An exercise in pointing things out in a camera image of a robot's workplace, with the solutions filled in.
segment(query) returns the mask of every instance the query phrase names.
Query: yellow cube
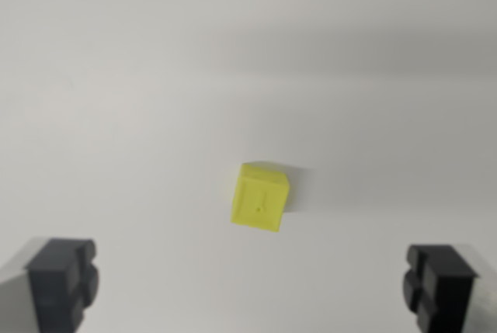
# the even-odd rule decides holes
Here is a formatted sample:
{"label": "yellow cube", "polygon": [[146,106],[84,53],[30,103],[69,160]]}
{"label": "yellow cube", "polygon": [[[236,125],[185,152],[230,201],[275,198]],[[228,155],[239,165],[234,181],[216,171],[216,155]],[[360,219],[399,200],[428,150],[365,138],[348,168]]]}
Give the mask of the yellow cube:
{"label": "yellow cube", "polygon": [[231,222],[263,230],[280,230],[290,183],[282,172],[243,164],[233,200]]}

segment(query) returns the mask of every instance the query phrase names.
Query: cube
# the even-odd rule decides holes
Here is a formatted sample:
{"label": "cube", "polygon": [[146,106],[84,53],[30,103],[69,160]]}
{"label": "cube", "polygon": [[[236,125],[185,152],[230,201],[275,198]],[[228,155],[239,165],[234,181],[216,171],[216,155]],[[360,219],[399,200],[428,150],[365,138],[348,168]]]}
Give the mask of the cube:
{"label": "cube", "polygon": [[290,183],[282,172],[243,164],[231,222],[278,232],[289,191]]}

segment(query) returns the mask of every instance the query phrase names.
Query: white background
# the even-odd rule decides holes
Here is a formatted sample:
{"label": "white background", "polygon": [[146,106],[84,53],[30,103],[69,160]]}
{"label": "white background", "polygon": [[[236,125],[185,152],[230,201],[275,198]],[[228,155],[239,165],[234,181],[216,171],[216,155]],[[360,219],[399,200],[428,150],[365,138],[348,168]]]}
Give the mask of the white background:
{"label": "white background", "polygon": [[[496,0],[0,0],[0,260],[97,241],[81,333],[414,333],[405,251],[497,264]],[[284,165],[281,232],[229,223]]]}

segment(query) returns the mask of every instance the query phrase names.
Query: white surface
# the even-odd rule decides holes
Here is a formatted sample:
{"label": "white surface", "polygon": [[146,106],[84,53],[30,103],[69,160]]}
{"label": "white surface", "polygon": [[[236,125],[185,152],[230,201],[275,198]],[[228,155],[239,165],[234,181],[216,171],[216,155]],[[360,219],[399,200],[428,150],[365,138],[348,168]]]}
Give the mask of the white surface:
{"label": "white surface", "polygon": [[[414,333],[412,242],[495,252],[495,0],[0,0],[0,259],[92,237],[81,333]],[[238,167],[294,167],[279,234]]]}

